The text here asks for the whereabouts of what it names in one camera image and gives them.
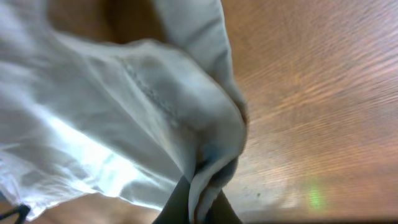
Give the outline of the beige shorts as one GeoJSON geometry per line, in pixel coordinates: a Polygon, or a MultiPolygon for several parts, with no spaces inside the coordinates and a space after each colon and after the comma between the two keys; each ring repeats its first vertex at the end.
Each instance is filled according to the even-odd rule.
{"type": "Polygon", "coordinates": [[[125,44],[57,30],[52,1],[1,2],[1,194],[28,219],[86,194],[162,211],[182,176],[190,223],[246,143],[219,1],[149,1],[125,44]]]}

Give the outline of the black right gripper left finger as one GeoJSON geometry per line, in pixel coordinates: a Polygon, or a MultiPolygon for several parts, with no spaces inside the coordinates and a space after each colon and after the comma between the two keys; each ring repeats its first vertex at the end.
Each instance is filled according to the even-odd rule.
{"type": "Polygon", "coordinates": [[[188,195],[190,183],[182,176],[165,207],[152,224],[189,224],[188,195]]]}

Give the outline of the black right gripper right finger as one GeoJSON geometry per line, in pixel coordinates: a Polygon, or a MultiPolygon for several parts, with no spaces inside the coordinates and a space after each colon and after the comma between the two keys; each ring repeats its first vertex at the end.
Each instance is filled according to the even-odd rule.
{"type": "Polygon", "coordinates": [[[243,224],[221,191],[206,215],[207,224],[243,224]]]}

